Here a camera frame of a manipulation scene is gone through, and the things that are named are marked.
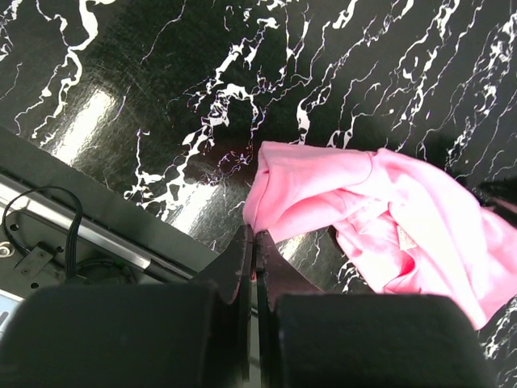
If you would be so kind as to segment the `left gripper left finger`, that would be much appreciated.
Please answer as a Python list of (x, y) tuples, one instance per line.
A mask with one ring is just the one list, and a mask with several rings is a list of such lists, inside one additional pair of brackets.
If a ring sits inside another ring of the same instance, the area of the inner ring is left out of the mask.
[(214, 291), (210, 310), (205, 382), (250, 380), (253, 231), (240, 226), (229, 245), (194, 282)]

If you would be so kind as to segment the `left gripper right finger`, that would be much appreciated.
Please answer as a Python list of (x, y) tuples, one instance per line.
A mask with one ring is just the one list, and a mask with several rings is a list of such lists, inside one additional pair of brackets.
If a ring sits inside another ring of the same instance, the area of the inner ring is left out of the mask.
[(283, 329), (277, 306), (284, 295), (322, 294), (279, 252), (269, 232), (254, 238), (254, 273), (257, 281), (259, 357), (262, 387), (282, 387)]

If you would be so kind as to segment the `pink t-shirt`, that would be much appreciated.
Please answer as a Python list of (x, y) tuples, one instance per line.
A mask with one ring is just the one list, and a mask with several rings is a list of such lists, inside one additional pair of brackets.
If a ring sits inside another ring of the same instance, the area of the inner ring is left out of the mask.
[(450, 175), (387, 149), (266, 141), (244, 222), (275, 242), (331, 226), (377, 293), (451, 298), (480, 329), (516, 294), (516, 229)]

